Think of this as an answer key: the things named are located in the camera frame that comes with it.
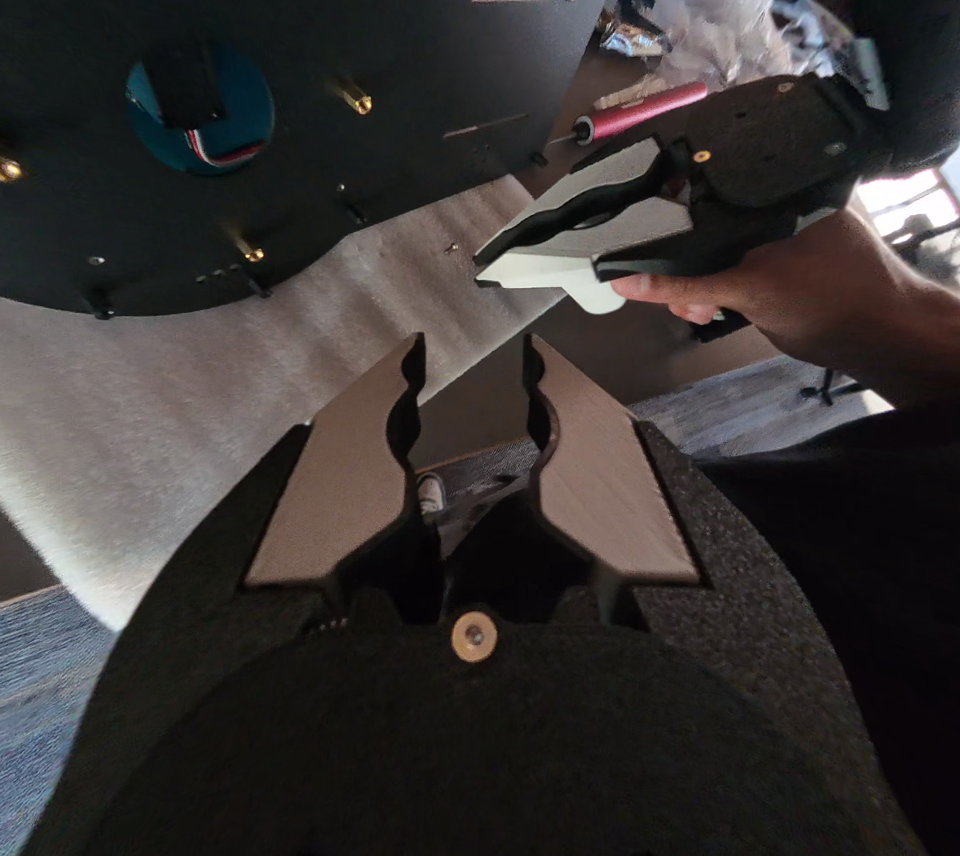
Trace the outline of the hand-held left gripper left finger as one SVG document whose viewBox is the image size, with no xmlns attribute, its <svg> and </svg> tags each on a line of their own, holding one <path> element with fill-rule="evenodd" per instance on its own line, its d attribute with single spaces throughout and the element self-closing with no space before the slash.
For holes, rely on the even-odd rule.
<svg viewBox="0 0 960 856">
<path fill-rule="evenodd" d="M 410 452 L 421 433 L 426 337 L 409 334 L 316 412 L 247 588 L 331 585 L 338 568 L 417 509 Z"/>
</svg>

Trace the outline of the person's right hand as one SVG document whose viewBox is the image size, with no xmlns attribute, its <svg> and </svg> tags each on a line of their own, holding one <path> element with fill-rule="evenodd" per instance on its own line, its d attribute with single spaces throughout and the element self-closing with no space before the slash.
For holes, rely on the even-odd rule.
<svg viewBox="0 0 960 856">
<path fill-rule="evenodd" d="M 780 352 L 823 365 L 859 301 L 856 283 L 844 276 L 859 270 L 866 279 L 875 241 L 860 214 L 845 209 L 750 250 L 731 269 L 696 277 L 644 272 L 611 286 L 621 298 L 663 306 L 698 326 L 738 314 Z"/>
</svg>

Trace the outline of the silver foil bag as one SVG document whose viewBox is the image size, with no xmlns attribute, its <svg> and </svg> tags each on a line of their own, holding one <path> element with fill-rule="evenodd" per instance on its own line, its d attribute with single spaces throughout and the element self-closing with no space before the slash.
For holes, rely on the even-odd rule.
<svg viewBox="0 0 960 856">
<path fill-rule="evenodd" d="M 627 58 L 660 59 L 673 50 L 667 32 L 651 18 L 657 0 L 608 0 L 598 18 L 602 50 Z"/>
</svg>

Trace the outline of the pile of clear parts bags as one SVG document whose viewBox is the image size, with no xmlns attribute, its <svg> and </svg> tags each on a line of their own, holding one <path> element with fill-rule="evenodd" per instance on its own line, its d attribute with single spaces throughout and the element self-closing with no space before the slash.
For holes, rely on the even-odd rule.
<svg viewBox="0 0 960 856">
<path fill-rule="evenodd" d="M 804 68 L 776 26 L 774 0 L 657 0 L 654 23 L 669 50 L 654 77 L 665 88 L 702 82 L 710 92 Z"/>
</svg>

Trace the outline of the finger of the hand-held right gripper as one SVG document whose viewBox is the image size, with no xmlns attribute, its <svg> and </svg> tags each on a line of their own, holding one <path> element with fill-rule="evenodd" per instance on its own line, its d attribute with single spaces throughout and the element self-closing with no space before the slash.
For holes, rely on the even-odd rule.
<svg viewBox="0 0 960 856">
<path fill-rule="evenodd" d="M 669 151 L 655 138 L 585 160 L 488 239 L 474 254 L 474 264 L 491 265 L 515 248 L 545 243 L 595 217 L 616 215 L 629 204 L 653 198 L 668 177 Z"/>
<path fill-rule="evenodd" d="M 482 287 L 562 289 L 598 287 L 594 260 L 693 229 L 678 202 L 635 202 L 596 226 L 560 231 L 543 242 L 510 245 L 476 274 Z"/>
</svg>

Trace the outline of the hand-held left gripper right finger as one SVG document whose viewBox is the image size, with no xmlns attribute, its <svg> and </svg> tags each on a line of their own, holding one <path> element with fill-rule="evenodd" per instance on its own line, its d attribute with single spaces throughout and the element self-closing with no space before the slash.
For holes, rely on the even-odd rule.
<svg viewBox="0 0 960 856">
<path fill-rule="evenodd" d="M 535 334 L 524 338 L 522 383 L 542 523 L 619 585 L 699 585 L 638 419 Z"/>
</svg>

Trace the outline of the white foam sheet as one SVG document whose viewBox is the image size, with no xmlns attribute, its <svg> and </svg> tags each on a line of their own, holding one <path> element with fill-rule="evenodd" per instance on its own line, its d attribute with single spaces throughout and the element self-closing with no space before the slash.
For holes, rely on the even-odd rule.
<svg viewBox="0 0 960 856">
<path fill-rule="evenodd" d="M 122 630 L 276 442 L 406 337 L 425 334 L 425 403 L 562 298 L 474 284 L 474 253 L 531 202 L 502 177 L 350 235 L 269 298 L 210 310 L 106 322 L 2 300 L 3 511 Z"/>
</svg>

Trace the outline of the person's sneaker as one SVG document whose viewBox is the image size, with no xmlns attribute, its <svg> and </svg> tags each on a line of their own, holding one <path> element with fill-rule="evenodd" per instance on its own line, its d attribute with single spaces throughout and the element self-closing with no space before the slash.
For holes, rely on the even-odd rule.
<svg viewBox="0 0 960 856">
<path fill-rule="evenodd" d="M 434 472 L 424 472 L 417 476 L 416 497 L 421 517 L 427 523 L 439 522 L 449 507 L 444 480 Z"/>
</svg>

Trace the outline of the blue hobby robot arm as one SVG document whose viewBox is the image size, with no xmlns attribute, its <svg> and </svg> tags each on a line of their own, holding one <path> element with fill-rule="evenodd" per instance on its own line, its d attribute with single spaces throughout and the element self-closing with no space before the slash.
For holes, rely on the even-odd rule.
<svg viewBox="0 0 960 856">
<path fill-rule="evenodd" d="M 605 2 L 2 0 L 2 298 L 265 298 L 532 164 Z"/>
</svg>

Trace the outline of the narrow clear sleeve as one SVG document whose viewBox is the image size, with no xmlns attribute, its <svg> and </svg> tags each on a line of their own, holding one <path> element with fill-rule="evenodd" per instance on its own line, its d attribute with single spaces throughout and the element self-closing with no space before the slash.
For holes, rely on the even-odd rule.
<svg viewBox="0 0 960 856">
<path fill-rule="evenodd" d="M 665 92 L 666 82 L 655 74 L 647 74 L 639 81 L 615 92 L 603 95 L 594 100 L 594 112 L 604 112 L 621 107 L 635 106 L 644 100 Z"/>
</svg>

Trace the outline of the red screwdriver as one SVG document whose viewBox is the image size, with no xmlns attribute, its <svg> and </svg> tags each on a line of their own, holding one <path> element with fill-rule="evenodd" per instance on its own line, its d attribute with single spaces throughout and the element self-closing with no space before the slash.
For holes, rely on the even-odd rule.
<svg viewBox="0 0 960 856">
<path fill-rule="evenodd" d="M 589 146 L 597 140 L 616 137 L 668 112 L 693 105 L 709 94 L 707 84 L 698 81 L 648 95 L 631 105 L 594 110 L 576 118 L 569 134 L 547 142 L 547 146 L 565 142 Z"/>
</svg>

